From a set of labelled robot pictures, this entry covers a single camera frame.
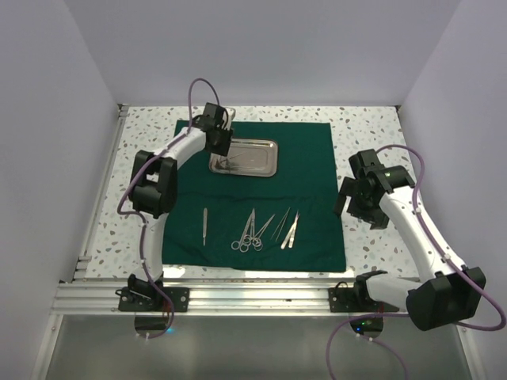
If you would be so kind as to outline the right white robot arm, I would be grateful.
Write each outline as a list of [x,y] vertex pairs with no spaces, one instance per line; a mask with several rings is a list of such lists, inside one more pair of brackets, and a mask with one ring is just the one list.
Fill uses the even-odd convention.
[[421,331],[473,317],[486,277],[480,268],[469,268],[456,255],[432,221],[420,224],[427,212],[406,168],[386,167],[373,149],[352,155],[349,164],[353,175],[344,178],[334,213],[346,211],[373,230],[393,224],[419,278],[401,279],[384,270],[358,275],[353,284],[356,307],[368,311],[383,302],[405,310]]

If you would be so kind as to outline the steel forceps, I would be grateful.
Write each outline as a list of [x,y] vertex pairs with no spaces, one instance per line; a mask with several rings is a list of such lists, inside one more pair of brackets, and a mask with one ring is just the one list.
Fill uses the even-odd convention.
[[235,159],[241,157],[244,154],[244,152],[241,152],[231,157],[218,158],[215,164],[215,168],[230,171],[232,168],[238,166],[238,164],[235,162]]

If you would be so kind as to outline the steel ring-handled clamp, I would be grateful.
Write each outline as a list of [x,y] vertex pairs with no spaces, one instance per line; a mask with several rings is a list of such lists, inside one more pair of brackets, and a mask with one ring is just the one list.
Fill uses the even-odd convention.
[[252,226],[253,219],[254,219],[254,210],[250,212],[250,215],[246,220],[246,224],[243,228],[240,238],[237,241],[231,242],[231,248],[234,251],[239,251],[241,253],[245,253],[248,251],[249,246],[248,243],[246,242],[246,235],[248,234],[250,227]]

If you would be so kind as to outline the steel needle holder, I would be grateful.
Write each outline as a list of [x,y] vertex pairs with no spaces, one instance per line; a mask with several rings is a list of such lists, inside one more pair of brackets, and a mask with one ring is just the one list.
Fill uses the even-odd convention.
[[267,228],[269,227],[271,221],[274,219],[275,215],[272,215],[266,222],[265,224],[260,228],[259,231],[256,231],[256,234],[257,236],[261,239],[261,242],[262,242],[262,235],[263,233],[267,230]]

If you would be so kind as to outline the steel surgical scissors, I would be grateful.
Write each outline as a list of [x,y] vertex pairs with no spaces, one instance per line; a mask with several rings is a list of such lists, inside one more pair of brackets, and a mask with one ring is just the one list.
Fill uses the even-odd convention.
[[256,213],[253,209],[250,213],[245,231],[240,240],[239,250],[246,253],[249,249],[260,251],[262,249],[261,239],[256,234]]

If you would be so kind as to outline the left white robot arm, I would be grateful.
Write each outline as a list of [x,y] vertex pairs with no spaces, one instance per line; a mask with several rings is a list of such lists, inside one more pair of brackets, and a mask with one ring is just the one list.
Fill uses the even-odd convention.
[[233,108],[207,103],[166,146],[136,154],[126,193],[132,213],[142,220],[139,267],[128,278],[128,294],[123,300],[153,311],[169,299],[162,285],[162,238],[166,219],[177,201],[178,170],[203,150],[227,156],[235,113]]

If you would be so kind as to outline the steel scalpel handle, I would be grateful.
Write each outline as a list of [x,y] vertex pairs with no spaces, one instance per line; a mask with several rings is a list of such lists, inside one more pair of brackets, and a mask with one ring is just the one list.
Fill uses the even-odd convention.
[[202,229],[203,246],[206,246],[207,232],[208,232],[208,209],[205,207],[203,209],[203,229]]

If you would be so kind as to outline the green surgical drape cloth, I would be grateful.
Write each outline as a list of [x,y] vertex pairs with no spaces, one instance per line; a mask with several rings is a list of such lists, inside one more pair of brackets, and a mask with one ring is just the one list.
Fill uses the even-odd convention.
[[[278,144],[273,177],[212,173],[201,151],[178,171],[178,195],[162,244],[163,264],[233,268],[246,271],[344,272],[345,243],[341,219],[334,214],[337,178],[331,126],[327,123],[237,122],[234,135]],[[203,209],[208,232],[203,246]],[[273,231],[291,207],[277,241]],[[275,215],[262,235],[261,251],[234,251],[250,212],[256,231]],[[291,249],[280,248],[299,212]]]

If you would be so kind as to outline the thin pointed steel tweezers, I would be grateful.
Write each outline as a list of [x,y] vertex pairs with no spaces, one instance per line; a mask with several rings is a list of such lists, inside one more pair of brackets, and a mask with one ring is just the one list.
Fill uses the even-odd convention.
[[275,230],[273,231],[271,239],[273,239],[274,241],[277,241],[279,239],[282,229],[284,228],[284,225],[285,225],[287,218],[289,216],[290,210],[291,210],[291,207],[289,207],[285,211],[283,217],[280,219],[280,221],[278,222],[278,225],[276,226]]

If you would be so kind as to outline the stainless steel instrument tray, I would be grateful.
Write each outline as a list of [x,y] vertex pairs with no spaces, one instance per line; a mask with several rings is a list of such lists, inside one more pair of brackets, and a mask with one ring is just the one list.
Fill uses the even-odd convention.
[[[273,177],[278,167],[278,144],[268,139],[235,139],[227,156],[212,154],[208,167],[212,173],[244,176],[244,177]],[[235,159],[237,167],[230,171],[216,169],[218,158],[231,157],[244,152],[245,154]]]

